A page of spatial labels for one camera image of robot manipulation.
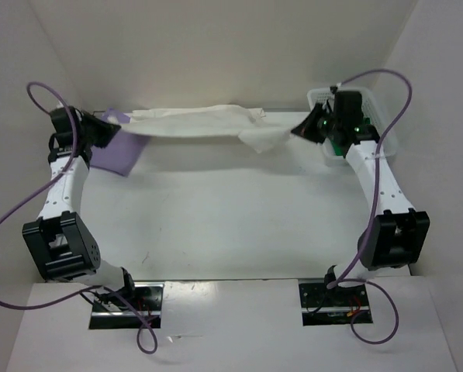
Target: purple cable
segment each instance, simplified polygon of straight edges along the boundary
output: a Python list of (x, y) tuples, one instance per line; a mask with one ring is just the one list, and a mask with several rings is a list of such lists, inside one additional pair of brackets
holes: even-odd
[(381, 151), (381, 146), (383, 144), (383, 141), (385, 140), (386, 136), (388, 135), (388, 132), (390, 130), (392, 130), (393, 126), (395, 126), (395, 124), (400, 120), (402, 115), (405, 113), (405, 111), (409, 107), (410, 101), (412, 101), (412, 85), (410, 84), (409, 79), (407, 79), (405, 76), (403, 76), (402, 74), (400, 74), (397, 71), (389, 70), (389, 69), (386, 69), (386, 68), (377, 68), (377, 69), (374, 69), (374, 70), (369, 70), (369, 71), (362, 72), (361, 74), (357, 74), (357, 75), (351, 77), (350, 79), (347, 79), (347, 80), (343, 81), (341, 83), (341, 85), (348, 84), (348, 83), (350, 83), (350, 82), (352, 82), (352, 81), (354, 81), (354, 80), (356, 80), (358, 78), (361, 78), (361, 77), (363, 77), (365, 75), (379, 74), (379, 73), (391, 74), (391, 75), (394, 75), (394, 76), (400, 78), (406, 84), (409, 94), (407, 95), (407, 101), (405, 102), (405, 105), (402, 107), (402, 109), (400, 110), (398, 115), (393, 119), (393, 121), (389, 124), (388, 128), (386, 128), (384, 130), (381, 137), (379, 138), (378, 145), (376, 146), (376, 151), (375, 151), (376, 168), (375, 168), (374, 194), (373, 194), (373, 197), (372, 197), (371, 213), (369, 214), (369, 223), (368, 223), (367, 229), (365, 230), (364, 239), (362, 240), (361, 248), (357, 252), (357, 254), (355, 255), (352, 262), (348, 265), (348, 267), (345, 269), (345, 271), (340, 275), (340, 277), (327, 285), (328, 289), (333, 289), (339, 283), (342, 282), (342, 280), (352, 271), (355, 264), (361, 259), (362, 254), (364, 253), (365, 249), (367, 248), (369, 236), (371, 235), (372, 227), (374, 225), (374, 220), (375, 220), (375, 217), (376, 217), (376, 208), (378, 206), (378, 194), (379, 194), (379, 156), (378, 155), (379, 155), (379, 152)]
[(370, 345), (382, 345), (383, 343), (387, 343), (389, 340), (391, 340), (393, 338), (393, 336), (396, 334), (396, 331), (399, 330), (400, 315), (399, 315), (398, 309), (396, 308), (395, 302), (393, 301), (393, 299), (391, 298), (391, 296), (389, 295), (387, 290), (385, 290), (379, 284), (376, 284), (376, 283), (374, 283), (372, 281), (365, 281), (365, 280), (362, 280), (362, 279), (343, 279), (340, 282), (342, 282), (342, 283), (344, 283), (344, 282), (345, 283), (346, 282), (355, 282), (355, 283), (361, 283), (361, 284), (369, 284), (369, 285), (379, 289), (386, 296), (386, 298), (388, 299), (390, 305), (393, 308), (393, 312), (395, 312), (395, 326), (393, 327), (392, 332), (387, 337), (385, 337), (384, 339), (380, 339), (379, 341), (371, 341), (370, 339), (365, 339), (364, 337), (362, 337), (361, 335), (359, 335), (357, 333), (357, 331), (355, 330), (355, 327), (354, 327), (355, 319), (357, 319), (357, 317), (360, 314), (362, 314), (364, 312), (367, 312), (367, 310), (363, 310), (363, 311), (358, 312), (358, 313), (356, 313), (355, 315), (352, 316), (352, 320), (350, 321), (350, 328), (352, 328), (352, 332), (354, 333), (355, 337), (357, 337), (360, 341), (362, 341), (364, 343), (368, 343)]
[[(42, 186), (38, 190), (34, 191), (30, 196), (24, 198), (20, 203), (18, 203), (17, 205), (15, 205), (11, 209), (9, 209), (0, 218), (0, 225), (3, 222), (5, 222), (5, 220), (8, 219), (14, 212), (16, 212), (18, 209), (23, 207), (29, 201), (33, 200), (36, 196), (38, 196), (39, 194), (41, 194), (42, 192), (47, 190), (50, 186), (52, 186), (53, 184), (55, 184), (57, 181), (59, 181), (62, 178), (64, 173), (71, 166), (71, 164), (73, 162), (73, 159), (74, 159), (74, 154), (76, 153), (76, 149), (77, 149), (77, 146), (78, 146), (78, 134), (76, 132), (76, 125), (74, 124), (73, 115), (72, 115), (71, 110), (69, 109), (69, 106), (67, 105), (66, 101), (59, 95), (59, 93), (57, 93), (55, 90), (53, 90), (51, 87), (49, 87), (48, 85), (46, 85), (44, 83), (40, 83), (38, 81), (31, 81), (30, 83), (28, 83), (28, 85), (26, 86), (26, 91), (28, 92), (29, 98), (31, 99), (31, 101), (33, 101), (33, 103), (35, 104), (35, 106), (37, 108), (39, 108), (41, 111), (45, 112), (47, 115), (49, 115), (50, 113), (42, 105), (40, 105), (40, 103), (38, 103), (36, 101), (36, 99), (33, 97), (33, 94), (31, 93), (31, 87), (33, 87), (33, 86), (38, 86), (38, 87), (41, 87), (41, 88), (46, 89), (47, 91), (49, 91), (49, 93), (51, 93), (63, 105), (64, 109), (66, 110), (67, 117), (69, 118), (69, 121), (71, 122), (71, 128), (72, 128), (72, 132), (73, 132), (73, 146), (72, 146), (71, 156), (67, 160), (66, 165), (64, 165), (64, 171), (63, 172), (59, 173), (56, 177), (52, 178), (52, 180), (48, 181), (44, 186)], [(40, 305), (22, 306), (22, 305), (9, 304), (7, 302), (4, 302), (4, 301), (0, 300), (0, 306), (2, 306), (3, 308), (9, 308), (11, 310), (37, 310), (39, 308), (48, 308), (49, 306), (56, 305), (58, 303), (61, 303), (63, 301), (68, 300), (69, 298), (73, 298), (74, 296), (80, 295), (82, 293), (85, 293), (87, 291), (91, 291), (91, 290), (97, 289), (97, 288), (100, 288), (100, 286), (96, 285), (96, 286), (86, 287), (85, 289), (81, 289), (80, 291), (76, 291), (76, 292), (68, 294), (67, 296), (64, 296), (62, 298), (58, 298), (57, 300), (53, 300), (53, 301), (47, 302), (45, 304), (40, 304)], [(142, 322), (142, 326), (138, 330), (138, 335), (136, 336), (136, 343), (137, 343), (138, 347), (140, 348), (140, 350), (142, 352), (146, 353), (146, 354), (155, 353), (157, 351), (158, 343), (157, 343), (157, 337), (155, 336), (154, 331), (150, 327), (150, 323), (149, 323), (150, 319), (145, 319), (128, 301), (126, 301), (117, 292), (114, 292), (110, 288), (104, 288), (104, 289), (106, 289), (107, 291), (109, 291), (113, 295), (115, 295)], [(141, 346), (140, 334), (141, 334), (141, 331), (142, 331), (143, 327), (147, 328), (149, 330), (150, 334), (152, 335), (152, 337), (154, 338), (154, 348), (152, 350), (146, 350)]]

